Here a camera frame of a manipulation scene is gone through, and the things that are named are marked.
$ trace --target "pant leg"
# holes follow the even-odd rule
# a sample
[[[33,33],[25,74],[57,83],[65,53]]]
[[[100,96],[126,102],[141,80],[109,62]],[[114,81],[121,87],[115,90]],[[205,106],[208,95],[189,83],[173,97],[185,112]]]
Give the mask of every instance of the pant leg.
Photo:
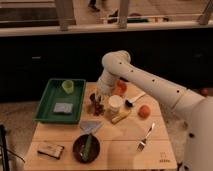
[[[96,4],[96,0],[90,0],[89,4],[90,5],[95,5]]]

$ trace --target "plastic tray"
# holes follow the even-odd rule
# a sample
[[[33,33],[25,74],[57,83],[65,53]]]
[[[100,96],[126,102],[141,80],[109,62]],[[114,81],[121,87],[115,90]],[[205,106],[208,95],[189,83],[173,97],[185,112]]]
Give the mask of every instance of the plastic tray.
[[[67,94],[62,82],[72,80],[74,92]],[[86,81],[83,79],[50,79],[37,108],[35,120],[43,123],[77,124],[80,120]],[[55,113],[56,103],[72,103],[72,113]]]

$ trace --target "brown bowl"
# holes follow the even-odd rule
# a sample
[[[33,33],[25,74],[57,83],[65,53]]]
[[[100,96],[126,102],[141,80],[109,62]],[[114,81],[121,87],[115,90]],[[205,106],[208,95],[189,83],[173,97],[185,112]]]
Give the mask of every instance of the brown bowl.
[[[88,136],[89,134],[80,136],[73,144],[74,157],[81,163],[90,163],[94,161],[100,152],[100,143],[98,139],[92,135],[92,142],[91,142],[91,148],[88,155],[88,160],[84,161],[82,159],[82,152],[85,147]]]

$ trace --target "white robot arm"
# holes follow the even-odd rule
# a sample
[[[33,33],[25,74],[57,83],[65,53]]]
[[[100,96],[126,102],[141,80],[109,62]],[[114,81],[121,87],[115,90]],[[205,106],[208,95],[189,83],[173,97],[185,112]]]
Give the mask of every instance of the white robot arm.
[[[130,64],[126,51],[107,53],[97,90],[110,95],[122,77],[168,106],[187,122],[188,134],[182,171],[213,171],[213,98],[150,74]]]

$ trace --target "metal fork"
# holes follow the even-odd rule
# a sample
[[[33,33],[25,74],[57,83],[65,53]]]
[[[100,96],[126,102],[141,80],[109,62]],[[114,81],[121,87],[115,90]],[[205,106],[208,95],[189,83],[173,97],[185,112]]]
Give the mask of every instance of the metal fork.
[[[144,149],[144,147],[146,146],[146,144],[147,144],[147,139],[148,139],[148,137],[150,136],[150,134],[151,134],[151,132],[152,132],[152,130],[153,130],[154,127],[155,127],[155,123],[152,123],[152,126],[149,128],[149,130],[148,130],[146,136],[145,136],[145,137],[140,141],[140,143],[138,144],[138,149],[139,149],[140,151],[142,151],[142,150]]]

